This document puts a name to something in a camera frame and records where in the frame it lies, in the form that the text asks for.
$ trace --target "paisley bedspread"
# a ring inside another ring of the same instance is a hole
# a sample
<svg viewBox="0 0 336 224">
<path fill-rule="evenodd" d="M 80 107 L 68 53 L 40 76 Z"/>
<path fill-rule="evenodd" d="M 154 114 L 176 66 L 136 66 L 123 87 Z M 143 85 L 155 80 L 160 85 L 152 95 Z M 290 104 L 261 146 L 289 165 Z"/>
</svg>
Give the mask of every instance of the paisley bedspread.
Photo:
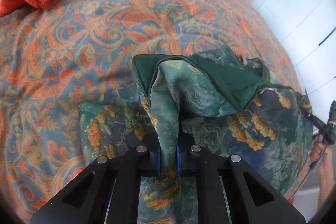
<svg viewBox="0 0 336 224">
<path fill-rule="evenodd" d="M 286 52 L 245 0 L 62 0 L 1 18 L 0 190 L 16 213 L 28 222 L 85 168 L 81 103 L 142 107 L 133 56 L 224 44 L 243 64 L 262 60 L 272 83 L 300 91 Z"/>
</svg>

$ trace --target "bed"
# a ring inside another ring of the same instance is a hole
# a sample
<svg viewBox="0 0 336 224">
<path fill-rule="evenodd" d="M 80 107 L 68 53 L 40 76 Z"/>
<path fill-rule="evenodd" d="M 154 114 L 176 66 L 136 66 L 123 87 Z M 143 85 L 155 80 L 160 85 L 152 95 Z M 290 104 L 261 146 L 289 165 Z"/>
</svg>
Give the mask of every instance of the bed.
<svg viewBox="0 0 336 224">
<path fill-rule="evenodd" d="M 246 0 L 62 0 L 1 18 L 0 190 L 15 212 L 28 222 L 85 168 L 81 103 L 139 106 L 133 56 L 223 45 L 302 93 L 285 50 Z M 285 197 L 306 172 L 301 164 Z"/>
</svg>

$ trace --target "dark green cloth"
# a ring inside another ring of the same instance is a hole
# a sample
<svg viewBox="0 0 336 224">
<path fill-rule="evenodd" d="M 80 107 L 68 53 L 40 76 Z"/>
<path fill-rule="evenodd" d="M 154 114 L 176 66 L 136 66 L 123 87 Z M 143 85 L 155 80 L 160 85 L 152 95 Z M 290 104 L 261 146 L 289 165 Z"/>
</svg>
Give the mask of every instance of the dark green cloth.
<svg viewBox="0 0 336 224">
<path fill-rule="evenodd" d="M 133 57 L 133 69 L 149 105 L 151 105 L 150 90 L 156 80 L 158 68 L 161 63 L 169 60 L 183 60 L 199 69 L 237 111 L 244 110 L 262 88 L 286 88 L 271 84 L 269 71 L 263 65 L 258 68 L 244 67 L 240 64 L 238 67 L 232 67 L 201 56 L 189 58 L 183 55 L 137 55 Z"/>
</svg>

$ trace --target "metal screw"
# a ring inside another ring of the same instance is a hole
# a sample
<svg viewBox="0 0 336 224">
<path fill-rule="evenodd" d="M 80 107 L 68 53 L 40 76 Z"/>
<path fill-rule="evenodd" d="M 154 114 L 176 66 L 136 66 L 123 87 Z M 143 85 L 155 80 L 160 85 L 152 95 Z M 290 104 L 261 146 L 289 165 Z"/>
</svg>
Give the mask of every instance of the metal screw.
<svg viewBox="0 0 336 224">
<path fill-rule="evenodd" d="M 99 163 L 99 164 L 104 164 L 104 163 L 106 163 L 106 161 L 107 161 L 107 157 L 105 157 L 105 156 L 99 156 L 97 158 L 97 163 Z"/>
<path fill-rule="evenodd" d="M 136 148 L 136 150 L 137 150 L 138 152 L 146 152 L 147 147 L 145 147 L 144 145 L 139 145 L 139 146 Z"/>
<path fill-rule="evenodd" d="M 198 152 L 201 150 L 201 147 L 197 144 L 194 144 L 190 147 L 191 151 Z"/>
<path fill-rule="evenodd" d="M 232 156 L 231 156 L 231 160 L 232 160 L 233 162 L 240 162 L 241 157 L 238 156 L 238 155 L 232 155 Z"/>
</svg>

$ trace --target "floral green cloth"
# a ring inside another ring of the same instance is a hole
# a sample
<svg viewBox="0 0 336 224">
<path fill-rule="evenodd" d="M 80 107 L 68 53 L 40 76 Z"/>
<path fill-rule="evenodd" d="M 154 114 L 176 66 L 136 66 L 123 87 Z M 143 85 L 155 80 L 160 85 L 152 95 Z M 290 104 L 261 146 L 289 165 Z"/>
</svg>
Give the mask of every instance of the floral green cloth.
<svg viewBox="0 0 336 224">
<path fill-rule="evenodd" d="M 123 155 L 157 132 L 163 176 L 142 179 L 139 223 L 198 222 L 195 180 L 176 174 L 179 119 L 197 144 L 241 155 L 282 194 L 293 185 L 311 147 L 312 124 L 299 110 L 310 108 L 309 101 L 271 84 L 260 60 L 244 66 L 223 46 L 189 58 L 136 56 L 133 69 L 143 107 L 104 105 L 105 94 L 80 106 L 80 128 L 87 164 Z"/>
</svg>

